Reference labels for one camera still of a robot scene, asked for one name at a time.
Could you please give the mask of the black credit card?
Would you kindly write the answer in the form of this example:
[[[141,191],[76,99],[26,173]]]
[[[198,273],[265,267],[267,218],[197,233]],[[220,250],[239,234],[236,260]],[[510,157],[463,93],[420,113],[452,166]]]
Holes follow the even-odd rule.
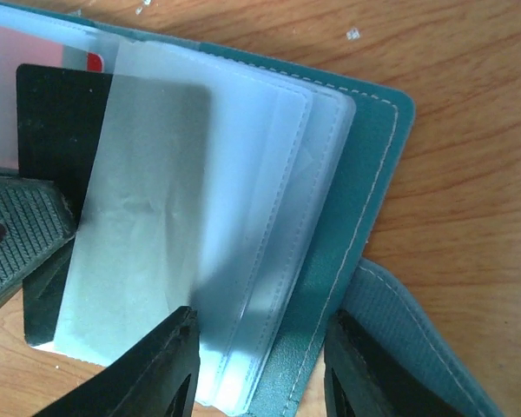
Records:
[[[78,220],[54,348],[101,366],[189,302],[212,103],[198,83],[105,75],[97,133],[20,169],[54,182]]]

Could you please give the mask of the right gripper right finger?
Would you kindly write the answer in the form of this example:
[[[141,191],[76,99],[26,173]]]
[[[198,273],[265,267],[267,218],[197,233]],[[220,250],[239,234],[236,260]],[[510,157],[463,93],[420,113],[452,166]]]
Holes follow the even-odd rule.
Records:
[[[333,314],[324,343],[328,416],[460,416],[402,367],[346,310]]]

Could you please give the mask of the teal card holder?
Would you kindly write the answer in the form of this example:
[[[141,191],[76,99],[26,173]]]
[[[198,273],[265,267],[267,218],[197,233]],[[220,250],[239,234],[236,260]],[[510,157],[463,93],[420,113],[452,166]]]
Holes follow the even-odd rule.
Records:
[[[199,323],[195,403],[228,416],[295,415],[324,360],[329,319],[344,309],[460,416],[499,415],[409,291],[362,255],[413,125],[408,95],[7,3],[0,24],[101,52],[105,74],[210,90],[199,268],[181,306]],[[53,353],[78,229],[66,201],[74,238],[19,288],[27,343]]]

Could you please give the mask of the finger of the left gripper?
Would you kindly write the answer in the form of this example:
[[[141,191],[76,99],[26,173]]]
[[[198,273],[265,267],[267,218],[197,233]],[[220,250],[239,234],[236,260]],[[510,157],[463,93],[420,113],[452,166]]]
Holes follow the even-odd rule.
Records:
[[[0,308],[75,231],[69,204],[53,182],[0,169]]]

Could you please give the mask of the red credit card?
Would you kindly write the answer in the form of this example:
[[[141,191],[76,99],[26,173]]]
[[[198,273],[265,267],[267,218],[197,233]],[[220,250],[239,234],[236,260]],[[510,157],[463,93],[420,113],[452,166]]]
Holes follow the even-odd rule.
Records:
[[[0,168],[33,168],[59,137],[96,134],[105,69],[88,46],[0,24]]]

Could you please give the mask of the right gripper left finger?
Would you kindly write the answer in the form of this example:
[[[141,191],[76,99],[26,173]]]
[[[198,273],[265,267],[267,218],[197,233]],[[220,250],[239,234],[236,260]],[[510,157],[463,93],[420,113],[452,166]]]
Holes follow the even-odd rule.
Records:
[[[99,374],[38,416],[190,416],[200,368],[199,323],[177,308]]]

